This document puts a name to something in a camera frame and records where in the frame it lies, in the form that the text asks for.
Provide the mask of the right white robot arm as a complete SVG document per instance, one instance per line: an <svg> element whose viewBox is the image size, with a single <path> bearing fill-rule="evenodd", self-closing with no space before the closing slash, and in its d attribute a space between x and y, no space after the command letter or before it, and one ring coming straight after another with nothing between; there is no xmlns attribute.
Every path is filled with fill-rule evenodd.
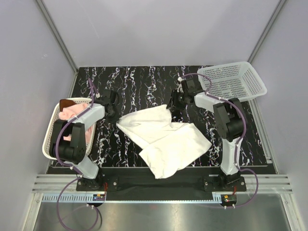
<svg viewBox="0 0 308 231"><path fill-rule="evenodd" d="M194 104L214 114L216 129L223 142L218 184L222 190L229 191L240 176L239 152L247 129L241 102L237 98L227 100L210 94L211 80L204 90L197 78L192 74L191 78L188 76L178 78L178 87L172 91L167 109L183 110L187 105Z"/></svg>

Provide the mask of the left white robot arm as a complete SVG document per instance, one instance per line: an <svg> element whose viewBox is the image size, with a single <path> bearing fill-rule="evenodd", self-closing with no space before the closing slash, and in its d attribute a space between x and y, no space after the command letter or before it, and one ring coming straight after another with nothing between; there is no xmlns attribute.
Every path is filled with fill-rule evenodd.
<svg viewBox="0 0 308 231"><path fill-rule="evenodd" d="M103 90L88 103L76 103L60 110L62 116L50 123L52 129L47 138L46 156L58 160L64 166L75 170L87 179L87 185L97 191L103 187L104 179L99 176L99 168L88 158L87 147L90 140L86 132L94 132L96 122L104 119L108 123L119 120L116 105L119 95L114 90Z"/></svg>

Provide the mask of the white towel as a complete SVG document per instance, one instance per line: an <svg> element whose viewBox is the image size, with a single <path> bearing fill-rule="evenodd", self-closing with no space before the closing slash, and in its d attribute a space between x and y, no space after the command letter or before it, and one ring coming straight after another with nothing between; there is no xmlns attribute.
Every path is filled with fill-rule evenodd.
<svg viewBox="0 0 308 231"><path fill-rule="evenodd" d="M172 122L165 104L129 113L116 125L142 149L139 155L155 179L173 176L212 146L193 123Z"/></svg>

